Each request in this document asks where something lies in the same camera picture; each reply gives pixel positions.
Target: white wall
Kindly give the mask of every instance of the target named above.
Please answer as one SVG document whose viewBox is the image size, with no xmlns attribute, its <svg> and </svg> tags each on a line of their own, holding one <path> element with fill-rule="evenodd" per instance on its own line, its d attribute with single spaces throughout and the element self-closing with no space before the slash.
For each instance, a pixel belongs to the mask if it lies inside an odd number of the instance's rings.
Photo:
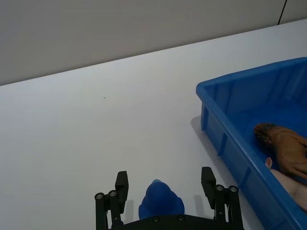
<svg viewBox="0 0 307 230">
<path fill-rule="evenodd" d="M 2 0 L 0 84 L 276 25 L 281 0 Z"/>
<path fill-rule="evenodd" d="M 281 23 L 289 23 L 307 18 L 306 0 L 288 0 L 283 12 Z"/>
</svg>

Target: screw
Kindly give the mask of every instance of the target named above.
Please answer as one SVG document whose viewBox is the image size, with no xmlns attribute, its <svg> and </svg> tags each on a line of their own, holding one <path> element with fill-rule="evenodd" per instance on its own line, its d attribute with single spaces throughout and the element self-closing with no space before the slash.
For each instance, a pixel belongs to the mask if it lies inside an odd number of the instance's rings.
<svg viewBox="0 0 307 230">
<path fill-rule="evenodd" d="M 96 196 L 96 199 L 101 199 L 102 197 L 103 197 L 102 194 L 98 194 L 98 195 Z"/>
<path fill-rule="evenodd" d="M 222 190 L 224 189 L 224 187 L 218 184 L 218 185 L 216 186 L 216 189 L 219 190 L 219 191 L 222 191 Z"/>
<path fill-rule="evenodd" d="M 116 191 L 110 192 L 110 196 L 115 196 L 115 195 L 116 195 Z"/>
<path fill-rule="evenodd" d="M 159 222 L 159 217 L 153 217 L 153 222 L 155 223 Z"/>
<path fill-rule="evenodd" d="M 179 221 L 184 221 L 184 216 L 183 215 L 179 215 L 177 218 L 178 218 Z"/>
<path fill-rule="evenodd" d="M 231 190 L 232 192 L 236 192 L 236 191 L 237 191 L 237 188 L 234 187 L 234 186 L 232 186 L 232 187 L 230 187 L 230 190 Z"/>
</svg>

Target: white table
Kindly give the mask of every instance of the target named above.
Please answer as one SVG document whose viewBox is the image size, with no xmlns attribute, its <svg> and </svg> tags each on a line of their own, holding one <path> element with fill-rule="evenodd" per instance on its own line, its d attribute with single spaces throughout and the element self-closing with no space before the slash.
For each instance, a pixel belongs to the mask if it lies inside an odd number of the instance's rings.
<svg viewBox="0 0 307 230">
<path fill-rule="evenodd" d="M 205 134 L 196 85 L 307 56 L 307 20 L 0 87 L 0 228 L 94 230 L 94 195 L 127 170 L 125 223 L 153 179 L 212 217 L 201 167 L 236 184 Z M 262 226 L 243 195 L 246 230 Z"/>
</svg>

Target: pink object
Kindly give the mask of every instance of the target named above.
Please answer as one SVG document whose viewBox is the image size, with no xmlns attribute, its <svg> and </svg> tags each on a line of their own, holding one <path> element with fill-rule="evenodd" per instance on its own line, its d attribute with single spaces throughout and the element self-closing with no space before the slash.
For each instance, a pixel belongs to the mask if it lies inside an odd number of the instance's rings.
<svg viewBox="0 0 307 230">
<path fill-rule="evenodd" d="M 290 197 L 305 211 L 307 212 L 307 186 L 301 184 L 292 178 L 286 176 L 285 174 L 271 169 L 272 159 L 268 157 L 265 161 L 265 166 L 267 166 L 279 183 L 284 187 L 284 189 L 289 193 Z"/>
</svg>

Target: blue plastic bin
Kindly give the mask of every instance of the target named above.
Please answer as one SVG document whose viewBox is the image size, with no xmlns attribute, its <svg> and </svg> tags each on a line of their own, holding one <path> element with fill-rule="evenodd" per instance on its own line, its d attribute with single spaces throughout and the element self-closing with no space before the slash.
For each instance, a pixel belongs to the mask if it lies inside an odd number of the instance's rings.
<svg viewBox="0 0 307 230">
<path fill-rule="evenodd" d="M 198 84 L 196 93 L 202 130 L 264 228 L 307 230 L 307 215 L 266 168 L 253 134 L 257 123 L 272 122 L 307 137 L 307 58 L 227 74 Z"/>
</svg>

